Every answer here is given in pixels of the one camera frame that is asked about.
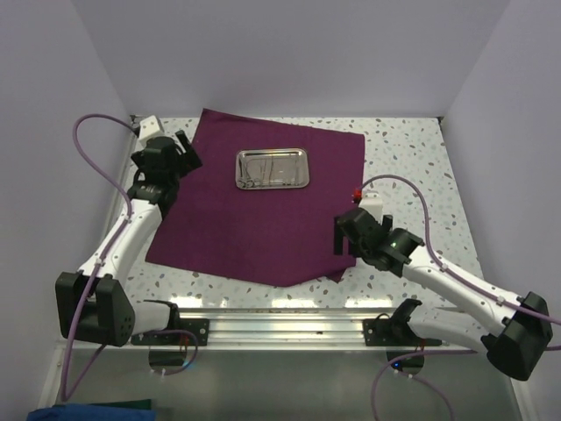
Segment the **purple surgical cloth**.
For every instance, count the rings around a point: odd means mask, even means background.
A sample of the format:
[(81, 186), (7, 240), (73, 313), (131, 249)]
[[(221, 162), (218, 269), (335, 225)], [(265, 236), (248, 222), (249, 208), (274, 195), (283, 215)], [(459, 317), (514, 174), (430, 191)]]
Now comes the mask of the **purple surgical cloth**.
[[(202, 166), (181, 181), (147, 262), (275, 287), (338, 279), (355, 265), (333, 251), (334, 219), (363, 181), (363, 135), (204, 110), (192, 144)], [(238, 188), (239, 152), (294, 147), (308, 155), (306, 187)]]

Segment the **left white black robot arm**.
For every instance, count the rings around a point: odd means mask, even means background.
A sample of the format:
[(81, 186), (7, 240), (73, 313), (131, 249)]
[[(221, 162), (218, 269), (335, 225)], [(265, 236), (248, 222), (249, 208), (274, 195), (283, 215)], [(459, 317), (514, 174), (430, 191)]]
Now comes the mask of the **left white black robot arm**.
[(55, 283), (60, 332), (103, 346), (123, 346), (132, 337), (152, 334), (162, 344), (180, 338), (178, 307), (161, 300), (133, 304), (124, 291), (143, 245), (175, 204), (181, 179), (202, 166), (184, 131), (155, 136), (134, 153), (137, 167), (124, 207), (107, 237), (74, 272)]

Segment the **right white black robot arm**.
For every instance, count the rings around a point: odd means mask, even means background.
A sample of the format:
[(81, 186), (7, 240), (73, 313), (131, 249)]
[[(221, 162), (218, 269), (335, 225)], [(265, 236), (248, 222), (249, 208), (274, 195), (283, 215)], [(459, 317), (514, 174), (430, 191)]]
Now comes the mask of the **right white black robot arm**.
[(529, 292), (499, 289), (450, 262), (433, 257), (426, 242), (355, 208), (334, 220), (334, 251), (349, 244), (352, 254), (380, 272), (429, 289), (454, 305), (430, 309), (405, 299), (389, 318), (367, 328), (389, 346), (434, 345), (438, 341), (483, 353), (504, 375), (526, 381), (553, 337), (546, 301)]

